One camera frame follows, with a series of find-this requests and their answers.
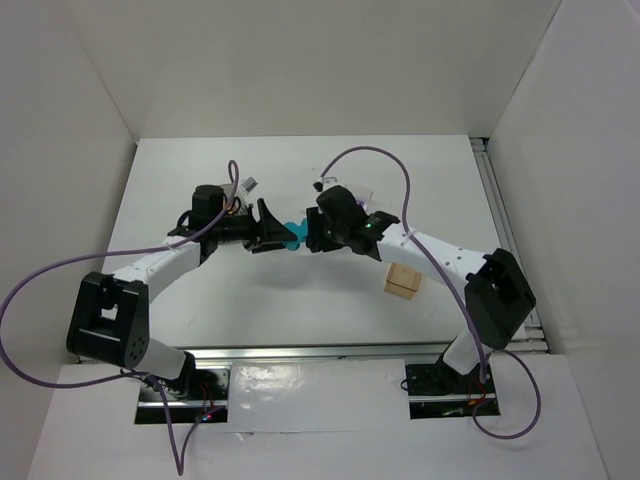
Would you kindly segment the teal lego figure piece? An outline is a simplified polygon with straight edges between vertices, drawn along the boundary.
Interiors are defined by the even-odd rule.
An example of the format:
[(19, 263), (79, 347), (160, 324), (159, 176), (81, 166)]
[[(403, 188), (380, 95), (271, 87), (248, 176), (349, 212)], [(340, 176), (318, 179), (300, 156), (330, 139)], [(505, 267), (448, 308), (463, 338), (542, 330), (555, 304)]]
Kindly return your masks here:
[(308, 236), (308, 225), (306, 219), (302, 219), (299, 223), (286, 222), (284, 224), (284, 227), (295, 236), (295, 239), (293, 241), (288, 241), (285, 243), (286, 249), (290, 251), (296, 251), (302, 245), (306, 244), (306, 239)]

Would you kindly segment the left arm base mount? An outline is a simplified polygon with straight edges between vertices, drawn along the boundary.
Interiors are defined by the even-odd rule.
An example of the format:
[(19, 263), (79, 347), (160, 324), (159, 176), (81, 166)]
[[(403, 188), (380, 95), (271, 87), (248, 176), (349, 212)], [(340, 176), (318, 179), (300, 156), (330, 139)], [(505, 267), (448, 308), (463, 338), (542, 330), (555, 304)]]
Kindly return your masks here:
[(205, 424), (226, 423), (231, 368), (214, 366), (196, 372), (195, 381), (186, 390), (174, 389), (177, 382), (146, 378), (140, 385), (134, 423), (166, 423), (165, 408), (174, 424), (192, 424), (202, 417)]

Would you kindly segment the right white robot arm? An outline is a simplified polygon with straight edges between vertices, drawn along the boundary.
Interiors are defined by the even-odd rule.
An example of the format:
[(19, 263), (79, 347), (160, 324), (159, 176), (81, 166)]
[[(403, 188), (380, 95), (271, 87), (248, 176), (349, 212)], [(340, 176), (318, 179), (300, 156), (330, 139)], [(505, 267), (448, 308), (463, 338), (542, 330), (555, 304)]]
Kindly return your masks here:
[(342, 248), (375, 261), (408, 267), (452, 291), (463, 306), (466, 330), (439, 363), (463, 376), (485, 368), (504, 349), (536, 305), (514, 255), (468, 250), (409, 228), (386, 212), (368, 213), (344, 186), (316, 182), (316, 205), (307, 210), (306, 247), (313, 253)]

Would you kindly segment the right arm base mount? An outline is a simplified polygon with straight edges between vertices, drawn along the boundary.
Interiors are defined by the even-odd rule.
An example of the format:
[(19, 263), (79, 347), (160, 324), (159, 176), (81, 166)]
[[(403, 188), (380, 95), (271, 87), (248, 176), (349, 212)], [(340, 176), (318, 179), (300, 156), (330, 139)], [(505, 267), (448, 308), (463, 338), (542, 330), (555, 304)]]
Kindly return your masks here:
[(400, 388), (408, 395), (411, 420), (450, 419), (499, 416), (496, 388), (486, 368), (486, 379), (480, 381), (481, 365), (467, 375), (460, 375), (441, 362), (409, 363)]

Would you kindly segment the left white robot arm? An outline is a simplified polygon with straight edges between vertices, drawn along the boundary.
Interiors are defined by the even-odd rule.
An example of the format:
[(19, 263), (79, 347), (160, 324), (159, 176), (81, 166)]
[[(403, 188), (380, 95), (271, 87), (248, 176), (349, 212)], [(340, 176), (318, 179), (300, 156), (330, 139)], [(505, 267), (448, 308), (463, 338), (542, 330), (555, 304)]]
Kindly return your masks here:
[(185, 396), (208, 377), (192, 354), (150, 335), (151, 303), (173, 282), (199, 268), (225, 243), (252, 253), (296, 241), (263, 200), (245, 203), (231, 186), (200, 185), (163, 248), (112, 273), (91, 272), (80, 283), (66, 348), (80, 357), (146, 373)]

